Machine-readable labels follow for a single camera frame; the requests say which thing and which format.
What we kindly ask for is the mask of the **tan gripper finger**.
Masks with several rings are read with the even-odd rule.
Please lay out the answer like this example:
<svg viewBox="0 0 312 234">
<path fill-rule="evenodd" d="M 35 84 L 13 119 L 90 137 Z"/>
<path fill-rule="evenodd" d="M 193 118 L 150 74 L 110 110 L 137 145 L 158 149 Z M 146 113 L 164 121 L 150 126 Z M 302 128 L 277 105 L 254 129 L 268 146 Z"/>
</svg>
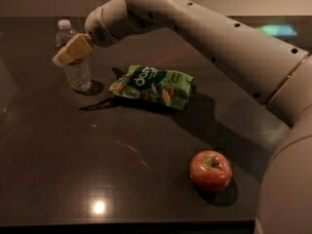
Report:
<svg viewBox="0 0 312 234">
<path fill-rule="evenodd" d="M 52 58 L 58 67 L 64 67 L 74 61 L 84 58 L 94 50 L 94 43 L 88 34 L 78 33 Z"/>
</svg>

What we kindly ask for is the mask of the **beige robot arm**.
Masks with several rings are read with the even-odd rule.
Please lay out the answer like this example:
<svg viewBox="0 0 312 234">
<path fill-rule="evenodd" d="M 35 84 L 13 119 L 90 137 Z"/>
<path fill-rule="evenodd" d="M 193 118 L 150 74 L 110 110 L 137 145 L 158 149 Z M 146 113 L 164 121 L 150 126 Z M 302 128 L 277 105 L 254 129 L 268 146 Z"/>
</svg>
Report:
<svg viewBox="0 0 312 234">
<path fill-rule="evenodd" d="M 312 234 L 312 56 L 190 0 L 111 0 L 54 56 L 65 66 L 95 46 L 165 26 L 290 127 L 262 181 L 254 234 Z"/>
</svg>

